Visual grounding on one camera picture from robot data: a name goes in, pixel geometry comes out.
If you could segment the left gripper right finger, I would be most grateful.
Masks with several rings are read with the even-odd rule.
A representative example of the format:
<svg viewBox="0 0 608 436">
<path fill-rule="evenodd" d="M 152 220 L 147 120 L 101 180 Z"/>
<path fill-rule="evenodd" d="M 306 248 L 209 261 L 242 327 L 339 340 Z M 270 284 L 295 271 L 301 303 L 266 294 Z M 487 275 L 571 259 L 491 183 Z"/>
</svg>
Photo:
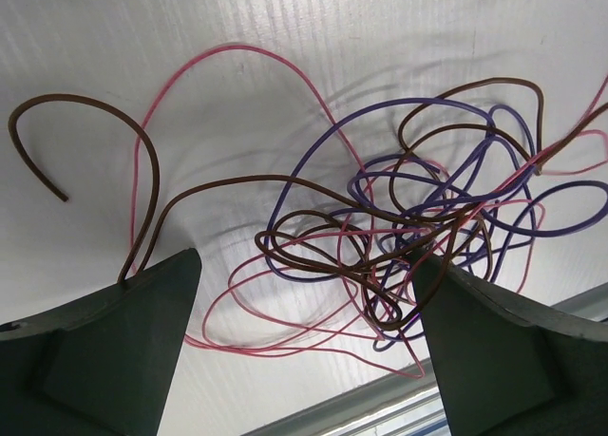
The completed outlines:
<svg viewBox="0 0 608 436">
<path fill-rule="evenodd" d="M 454 435 L 604 435 L 607 297 L 583 317 L 414 254 L 417 299 Z"/>
</svg>

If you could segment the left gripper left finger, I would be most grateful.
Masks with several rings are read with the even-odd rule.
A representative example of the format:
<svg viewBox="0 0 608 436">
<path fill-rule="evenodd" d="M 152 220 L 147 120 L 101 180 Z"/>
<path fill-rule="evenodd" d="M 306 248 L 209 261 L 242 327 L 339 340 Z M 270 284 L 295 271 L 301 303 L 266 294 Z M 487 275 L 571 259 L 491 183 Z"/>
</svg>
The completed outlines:
<svg viewBox="0 0 608 436">
<path fill-rule="evenodd" d="M 200 273 L 187 249 L 2 324 L 2 434 L 157 434 Z"/>
</svg>

